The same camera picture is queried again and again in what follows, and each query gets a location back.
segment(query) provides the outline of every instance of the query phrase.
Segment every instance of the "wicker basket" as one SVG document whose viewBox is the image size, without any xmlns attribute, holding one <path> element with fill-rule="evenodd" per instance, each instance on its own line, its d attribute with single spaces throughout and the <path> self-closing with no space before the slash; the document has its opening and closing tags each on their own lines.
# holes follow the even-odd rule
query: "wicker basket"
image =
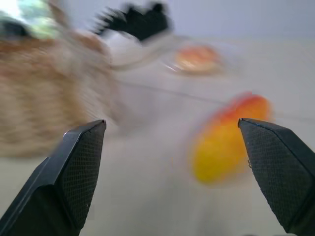
<svg viewBox="0 0 315 236">
<path fill-rule="evenodd" d="M 46 154 L 74 126 L 114 117 L 109 56 L 94 36 L 74 35 L 71 46 L 0 42 L 1 157 Z"/>
</svg>

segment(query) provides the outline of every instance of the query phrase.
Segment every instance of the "textured gripper pad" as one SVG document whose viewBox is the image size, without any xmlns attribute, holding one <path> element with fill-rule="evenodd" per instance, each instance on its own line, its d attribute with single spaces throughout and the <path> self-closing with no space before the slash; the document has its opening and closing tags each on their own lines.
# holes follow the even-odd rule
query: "textured gripper pad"
<svg viewBox="0 0 315 236">
<path fill-rule="evenodd" d="M 304 159 L 315 162 L 314 153 L 284 127 L 252 119 L 241 119 L 239 127 L 252 172 L 280 224 L 286 232 L 295 231 L 299 222 L 308 225 L 303 217 L 306 207 L 315 209 L 314 176 Z M 309 215 L 307 220 L 314 221 Z"/>
<path fill-rule="evenodd" d="M 103 133 L 95 127 L 82 135 L 61 177 L 68 211 L 79 229 L 85 224 L 96 187 Z"/>
</svg>

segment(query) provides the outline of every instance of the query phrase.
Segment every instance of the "white wall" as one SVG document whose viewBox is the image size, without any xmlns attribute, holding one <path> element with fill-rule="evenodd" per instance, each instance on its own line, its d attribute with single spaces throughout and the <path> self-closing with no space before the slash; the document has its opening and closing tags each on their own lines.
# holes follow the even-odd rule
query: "white wall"
<svg viewBox="0 0 315 236">
<path fill-rule="evenodd" d="M 0 11 L 4 11 L 16 19 L 21 19 L 21 12 L 17 0 L 0 0 Z"/>
<path fill-rule="evenodd" d="M 85 28 L 104 6 L 124 0 L 67 0 Z M 132 0 L 143 4 L 147 0 Z M 215 37 L 315 37 L 315 0 L 165 0 L 178 34 Z"/>
</svg>

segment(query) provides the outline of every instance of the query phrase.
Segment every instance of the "white table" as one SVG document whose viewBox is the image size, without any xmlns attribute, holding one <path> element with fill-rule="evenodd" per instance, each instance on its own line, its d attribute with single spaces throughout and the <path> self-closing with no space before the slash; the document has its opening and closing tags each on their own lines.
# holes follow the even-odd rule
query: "white table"
<svg viewBox="0 0 315 236">
<path fill-rule="evenodd" d="M 290 56 L 300 50 L 315 55 L 315 43 L 228 43 L 243 51 L 243 72 L 234 77 L 183 78 L 162 70 L 157 61 L 116 72 L 127 105 L 137 118 L 132 124 L 139 126 L 112 136 L 115 127 L 109 124 L 82 236 L 284 233 L 250 170 L 225 185 L 202 186 L 183 168 L 185 148 L 191 133 L 211 113 L 234 95 L 254 89 L 274 104 L 275 123 L 291 128 L 315 149 L 315 108 L 308 103 L 315 68 Z M 1 160 L 1 213 L 40 161 Z"/>
</svg>

